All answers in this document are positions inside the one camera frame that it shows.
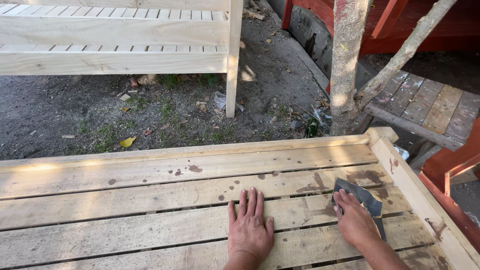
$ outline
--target green bottle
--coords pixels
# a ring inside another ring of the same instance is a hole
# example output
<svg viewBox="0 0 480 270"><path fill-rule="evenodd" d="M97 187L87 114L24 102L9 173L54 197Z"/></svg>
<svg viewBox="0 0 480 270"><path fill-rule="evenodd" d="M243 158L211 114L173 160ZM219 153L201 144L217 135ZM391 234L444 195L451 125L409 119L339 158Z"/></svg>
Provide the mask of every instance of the green bottle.
<svg viewBox="0 0 480 270"><path fill-rule="evenodd" d="M307 138L315 137L318 129L318 120L315 118L309 118L307 123Z"/></svg>

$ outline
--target tree trunk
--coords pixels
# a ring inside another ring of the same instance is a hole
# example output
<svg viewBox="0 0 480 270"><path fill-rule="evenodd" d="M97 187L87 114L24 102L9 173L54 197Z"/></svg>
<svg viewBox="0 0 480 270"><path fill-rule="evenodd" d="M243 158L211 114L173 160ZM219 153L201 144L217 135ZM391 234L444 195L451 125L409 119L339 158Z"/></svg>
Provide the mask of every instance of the tree trunk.
<svg viewBox="0 0 480 270"><path fill-rule="evenodd" d="M387 84L393 74L415 54L456 0L439 0L422 17L390 62L355 95L355 77L369 0L335 0L334 47L330 78L330 105L334 119L331 136L348 135L363 107Z"/></svg>

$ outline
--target human hand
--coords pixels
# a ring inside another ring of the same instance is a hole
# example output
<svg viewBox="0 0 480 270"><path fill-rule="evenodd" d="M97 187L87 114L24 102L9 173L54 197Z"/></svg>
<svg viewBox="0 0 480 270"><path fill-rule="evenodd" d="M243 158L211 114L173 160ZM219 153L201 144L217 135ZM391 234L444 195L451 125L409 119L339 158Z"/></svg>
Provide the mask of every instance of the human hand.
<svg viewBox="0 0 480 270"><path fill-rule="evenodd" d="M338 228L349 244L360 249L364 243L382 241L377 225L353 194L347 194L344 189L340 189L339 192L334 192L333 198L343 209L342 215L338 206L334 206L338 217Z"/></svg>
<svg viewBox="0 0 480 270"><path fill-rule="evenodd" d="M228 203L228 263L224 269L257 269L274 245L273 218L264 226L264 195L250 189L247 208L247 191L240 193L238 216L233 201Z"/></svg>

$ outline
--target unfinished wooden bench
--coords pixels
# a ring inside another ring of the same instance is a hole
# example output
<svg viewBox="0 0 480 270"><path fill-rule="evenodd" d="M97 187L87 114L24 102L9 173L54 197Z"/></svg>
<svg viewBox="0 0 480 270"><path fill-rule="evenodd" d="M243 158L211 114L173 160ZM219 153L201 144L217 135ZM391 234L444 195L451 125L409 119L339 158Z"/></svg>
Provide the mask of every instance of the unfinished wooden bench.
<svg viewBox="0 0 480 270"><path fill-rule="evenodd" d="M0 75L227 73L233 117L241 16L241 0L0 0Z"/></svg>
<svg viewBox="0 0 480 270"><path fill-rule="evenodd" d="M0 269L221 269L226 203L264 192L275 246L260 269L369 269L335 225L337 177L383 200L413 269L478 270L480 255L393 148L365 134L0 161Z"/></svg>

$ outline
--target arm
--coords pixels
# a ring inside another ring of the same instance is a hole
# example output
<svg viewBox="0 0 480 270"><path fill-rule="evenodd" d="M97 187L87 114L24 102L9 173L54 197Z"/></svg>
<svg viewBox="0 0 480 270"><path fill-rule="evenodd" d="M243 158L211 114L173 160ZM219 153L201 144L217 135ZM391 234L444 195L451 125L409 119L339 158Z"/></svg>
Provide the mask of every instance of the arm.
<svg viewBox="0 0 480 270"><path fill-rule="evenodd" d="M256 270L274 244L273 218L264 226L264 195L250 189L240 193L238 216L233 201L228 203L228 262L223 270Z"/></svg>
<svg viewBox="0 0 480 270"><path fill-rule="evenodd" d="M353 194L345 190L333 194L338 206L334 210L338 217L338 228L345 240L357 248L373 270L410 270L396 252L381 238L377 226L370 214L363 208Z"/></svg>

